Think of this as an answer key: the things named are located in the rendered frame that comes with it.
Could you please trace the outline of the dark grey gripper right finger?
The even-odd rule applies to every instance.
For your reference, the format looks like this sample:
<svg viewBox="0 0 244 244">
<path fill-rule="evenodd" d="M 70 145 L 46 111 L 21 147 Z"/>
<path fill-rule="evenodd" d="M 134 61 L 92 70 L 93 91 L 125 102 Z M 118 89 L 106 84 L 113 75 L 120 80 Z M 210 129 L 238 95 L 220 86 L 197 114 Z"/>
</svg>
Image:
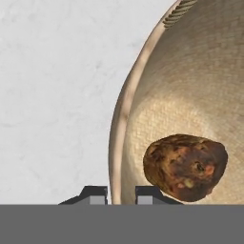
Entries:
<svg viewBox="0 0 244 244">
<path fill-rule="evenodd" d="M 181 202 L 167 197 L 155 186 L 136 186 L 135 187 L 136 205 L 158 205 L 172 204 L 181 205 Z"/>
</svg>

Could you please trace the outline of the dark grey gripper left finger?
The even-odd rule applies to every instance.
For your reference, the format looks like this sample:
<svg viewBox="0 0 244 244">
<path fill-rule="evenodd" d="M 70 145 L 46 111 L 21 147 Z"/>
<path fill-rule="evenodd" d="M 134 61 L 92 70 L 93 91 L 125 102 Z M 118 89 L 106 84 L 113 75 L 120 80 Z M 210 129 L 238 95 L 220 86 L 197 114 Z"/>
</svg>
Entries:
<svg viewBox="0 0 244 244">
<path fill-rule="evenodd" d="M 72 205 L 76 203 L 87 205 L 107 205 L 108 187 L 92 185 L 85 186 L 79 195 L 61 202 L 61 205 Z"/>
</svg>

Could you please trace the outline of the beige woven basket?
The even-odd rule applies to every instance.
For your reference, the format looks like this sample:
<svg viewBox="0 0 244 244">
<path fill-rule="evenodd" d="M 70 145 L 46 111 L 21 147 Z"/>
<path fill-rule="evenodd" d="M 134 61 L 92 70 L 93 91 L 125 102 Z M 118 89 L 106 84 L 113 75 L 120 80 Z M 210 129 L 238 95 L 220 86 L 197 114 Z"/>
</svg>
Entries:
<svg viewBox="0 0 244 244">
<path fill-rule="evenodd" d="M 244 0 L 176 0 L 152 30 L 114 109 L 112 203 L 148 183 L 143 155 L 185 133 L 222 143 L 227 169 L 206 204 L 244 204 Z"/>
</svg>

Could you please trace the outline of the brown bread loaf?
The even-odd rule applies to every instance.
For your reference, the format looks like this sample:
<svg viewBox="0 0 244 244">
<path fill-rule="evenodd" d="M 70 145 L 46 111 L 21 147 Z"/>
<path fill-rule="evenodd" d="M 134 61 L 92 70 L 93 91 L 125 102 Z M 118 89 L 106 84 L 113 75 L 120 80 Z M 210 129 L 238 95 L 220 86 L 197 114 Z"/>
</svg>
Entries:
<svg viewBox="0 0 244 244">
<path fill-rule="evenodd" d="M 162 192 L 185 202 L 211 194 L 228 163 L 225 146 L 190 134 L 158 139 L 143 156 L 146 179 Z"/>
</svg>

